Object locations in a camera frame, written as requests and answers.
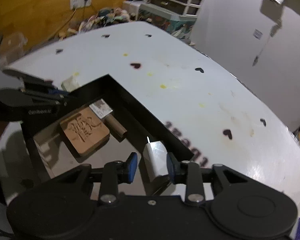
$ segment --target wall outlet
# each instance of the wall outlet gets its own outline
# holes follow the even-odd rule
[[[86,7],[91,6],[91,1],[92,0],[87,0],[86,2]],[[70,0],[70,9],[78,9],[78,8],[83,8],[84,7],[84,0]]]

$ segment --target white label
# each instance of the white label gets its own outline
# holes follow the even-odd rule
[[[103,99],[98,100],[97,102],[91,104],[89,107],[99,119],[105,118],[112,112],[110,106]]]

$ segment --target white cabinet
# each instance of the white cabinet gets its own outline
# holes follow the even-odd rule
[[[278,21],[261,12],[262,3],[204,0],[192,41],[295,130],[300,125],[300,0],[286,0],[282,26],[273,37],[269,35]],[[265,8],[274,16],[269,4]],[[253,36],[255,30],[262,33],[260,40]]]

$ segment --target label sticker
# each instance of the label sticker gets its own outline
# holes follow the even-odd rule
[[[262,37],[262,34],[263,33],[261,31],[258,31],[257,29],[255,29],[253,36],[255,36],[258,40],[260,40]]]
[[[97,102],[91,104],[90,108],[99,119],[105,118],[112,112],[110,106],[103,99],[100,99]]]

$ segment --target white table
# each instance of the white table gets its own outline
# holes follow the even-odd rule
[[[134,69],[132,62],[141,68]],[[98,29],[42,48],[10,67],[53,79],[58,87],[76,72],[80,85],[109,73],[162,123],[171,122],[180,139],[188,138],[208,158],[207,166],[223,163],[300,202],[300,145],[290,131],[224,68],[157,27],[133,22]],[[224,129],[231,130],[232,140]],[[7,142],[19,131],[12,123],[0,140],[0,152],[15,158],[12,163],[18,162],[16,148]],[[0,176],[9,177],[5,172],[1,162]],[[5,192],[8,186],[3,184]]]

